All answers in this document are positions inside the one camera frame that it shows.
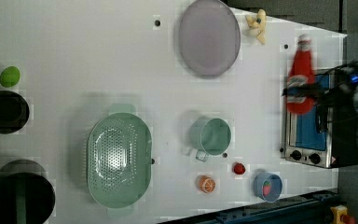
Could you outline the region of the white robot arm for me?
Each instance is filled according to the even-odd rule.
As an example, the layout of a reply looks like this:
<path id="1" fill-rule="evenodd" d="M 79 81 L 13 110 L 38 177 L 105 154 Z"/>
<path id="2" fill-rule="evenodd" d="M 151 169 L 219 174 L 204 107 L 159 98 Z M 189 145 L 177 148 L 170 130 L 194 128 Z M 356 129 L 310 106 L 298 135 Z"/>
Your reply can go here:
<path id="1" fill-rule="evenodd" d="M 292 80 L 282 95 L 296 116 L 295 147 L 336 158 L 358 154 L 358 63 L 331 68 L 313 82 Z"/>

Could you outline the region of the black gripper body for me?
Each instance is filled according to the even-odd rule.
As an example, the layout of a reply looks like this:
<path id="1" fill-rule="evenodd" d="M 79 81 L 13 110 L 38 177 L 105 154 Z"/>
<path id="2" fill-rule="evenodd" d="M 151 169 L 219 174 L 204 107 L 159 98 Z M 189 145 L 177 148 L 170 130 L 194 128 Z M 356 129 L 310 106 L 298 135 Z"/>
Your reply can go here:
<path id="1" fill-rule="evenodd" d="M 322 79 L 331 77 L 332 86 L 322 88 L 316 103 L 315 123 L 317 131 L 327 131 L 329 124 L 358 119 L 353 105 L 358 87 L 358 62 L 344 63 L 324 72 Z"/>

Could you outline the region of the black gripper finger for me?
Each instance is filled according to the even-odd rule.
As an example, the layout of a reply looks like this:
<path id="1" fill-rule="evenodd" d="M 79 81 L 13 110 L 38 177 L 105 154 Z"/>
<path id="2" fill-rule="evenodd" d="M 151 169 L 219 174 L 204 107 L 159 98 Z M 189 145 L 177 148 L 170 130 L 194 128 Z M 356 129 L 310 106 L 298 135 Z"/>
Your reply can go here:
<path id="1" fill-rule="evenodd" d="M 282 96 L 305 97 L 316 99 L 323 93 L 322 87 L 318 83 L 292 86 L 282 91 Z"/>

